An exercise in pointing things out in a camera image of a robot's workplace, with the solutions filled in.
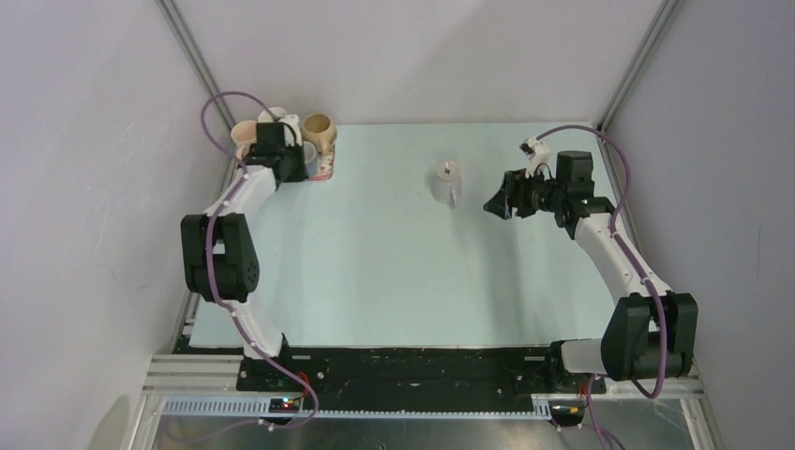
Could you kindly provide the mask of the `beige ceramic mug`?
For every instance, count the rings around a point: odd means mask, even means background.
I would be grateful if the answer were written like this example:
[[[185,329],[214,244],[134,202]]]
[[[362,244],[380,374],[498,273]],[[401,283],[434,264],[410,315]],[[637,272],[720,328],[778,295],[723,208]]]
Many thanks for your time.
[[[308,115],[303,120],[301,131],[304,140],[314,144],[319,154],[329,156],[335,153],[338,132],[329,116],[323,113]]]

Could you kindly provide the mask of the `yellow ceramic mug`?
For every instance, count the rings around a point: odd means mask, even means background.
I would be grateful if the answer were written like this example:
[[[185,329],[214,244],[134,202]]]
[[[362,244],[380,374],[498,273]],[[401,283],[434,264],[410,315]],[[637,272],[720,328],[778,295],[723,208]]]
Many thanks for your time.
[[[257,117],[258,123],[276,123],[280,122],[287,112],[281,107],[264,108]]]

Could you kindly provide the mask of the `grey mug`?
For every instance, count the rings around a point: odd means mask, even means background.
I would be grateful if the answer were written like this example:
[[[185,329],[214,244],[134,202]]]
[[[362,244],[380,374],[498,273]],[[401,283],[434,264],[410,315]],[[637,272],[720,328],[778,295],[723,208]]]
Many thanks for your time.
[[[434,169],[430,191],[433,199],[451,208],[458,206],[462,197],[462,168],[455,160],[445,160]]]
[[[307,177],[313,178],[318,172],[320,154],[314,143],[303,141],[304,163],[307,170]]]

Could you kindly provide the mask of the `pink ceramic mug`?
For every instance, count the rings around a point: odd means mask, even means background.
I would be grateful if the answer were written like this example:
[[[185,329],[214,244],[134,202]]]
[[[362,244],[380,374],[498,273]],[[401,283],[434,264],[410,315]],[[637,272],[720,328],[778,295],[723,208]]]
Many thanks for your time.
[[[242,161],[248,154],[250,147],[256,142],[256,120],[244,120],[234,125],[230,136],[235,145],[235,157]]]

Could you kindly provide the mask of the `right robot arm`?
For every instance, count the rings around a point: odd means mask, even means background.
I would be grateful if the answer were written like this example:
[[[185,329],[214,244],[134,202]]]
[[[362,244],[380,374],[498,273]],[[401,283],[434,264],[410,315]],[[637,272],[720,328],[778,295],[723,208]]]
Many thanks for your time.
[[[613,297],[615,308],[603,336],[566,340],[544,367],[547,384],[566,392],[582,373],[615,381],[678,378],[693,365],[698,304],[674,292],[653,273],[618,223],[606,197],[594,194],[593,158],[582,151],[558,154],[556,173],[547,178],[538,164],[507,171],[486,212],[501,219],[554,216],[588,255]]]

